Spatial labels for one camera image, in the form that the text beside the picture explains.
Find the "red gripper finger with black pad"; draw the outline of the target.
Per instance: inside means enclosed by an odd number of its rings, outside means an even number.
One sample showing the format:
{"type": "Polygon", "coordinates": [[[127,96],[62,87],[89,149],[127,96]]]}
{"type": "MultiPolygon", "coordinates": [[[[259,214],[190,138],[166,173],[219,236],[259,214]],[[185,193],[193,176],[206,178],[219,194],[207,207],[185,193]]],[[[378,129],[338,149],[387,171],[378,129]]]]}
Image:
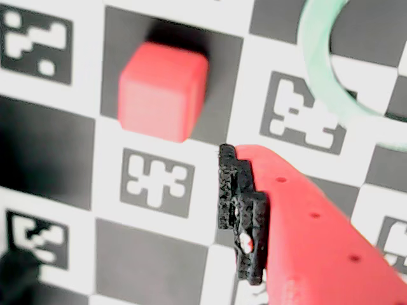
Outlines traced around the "red gripper finger with black pad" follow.
{"type": "Polygon", "coordinates": [[[270,304],[405,304],[406,284],[305,175],[259,145],[219,146],[217,225],[270,304]]]}

